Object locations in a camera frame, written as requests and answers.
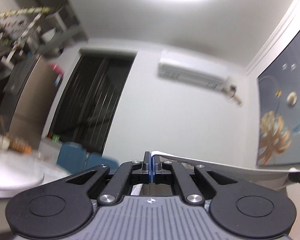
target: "golden leaf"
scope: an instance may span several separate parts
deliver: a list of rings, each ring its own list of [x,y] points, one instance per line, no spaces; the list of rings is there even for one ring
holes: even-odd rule
[[[265,113],[261,118],[260,130],[263,136],[259,141],[259,149],[265,148],[258,157],[258,160],[263,159],[261,165],[267,164],[275,153],[282,155],[291,145],[290,130],[283,132],[283,127],[283,117],[276,118],[273,111]]]

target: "pink object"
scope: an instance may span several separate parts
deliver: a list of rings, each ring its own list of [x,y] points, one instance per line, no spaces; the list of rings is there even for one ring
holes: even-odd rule
[[[63,76],[65,74],[65,72],[62,70],[61,67],[59,67],[58,64],[52,63],[52,64],[49,64],[49,66],[59,75]]]

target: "crosshair symbol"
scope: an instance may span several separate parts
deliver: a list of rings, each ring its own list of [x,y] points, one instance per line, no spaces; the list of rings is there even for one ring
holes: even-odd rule
[[[152,205],[154,202],[156,202],[156,200],[153,199],[153,198],[149,198],[149,199],[147,200],[147,202],[150,203],[150,204]]]

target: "gray ribbed panel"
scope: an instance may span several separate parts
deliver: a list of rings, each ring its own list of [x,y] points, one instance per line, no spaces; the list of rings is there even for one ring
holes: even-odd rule
[[[64,240],[239,240],[218,227],[203,207],[188,206],[178,196],[125,196],[101,207],[91,223]],[[289,240],[285,236],[280,240]]]

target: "silver screw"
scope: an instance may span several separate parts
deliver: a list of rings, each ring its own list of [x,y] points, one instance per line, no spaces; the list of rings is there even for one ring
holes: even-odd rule
[[[187,197],[187,200],[192,202],[192,203],[197,203],[197,202],[202,201],[202,197],[200,195],[197,195],[197,194],[192,194],[192,195],[189,195]]]
[[[115,200],[115,197],[112,196],[112,195],[106,194],[106,195],[102,195],[102,196],[99,198],[99,200],[102,201],[102,202],[105,202],[105,203],[110,203],[110,202],[112,202],[112,201]]]

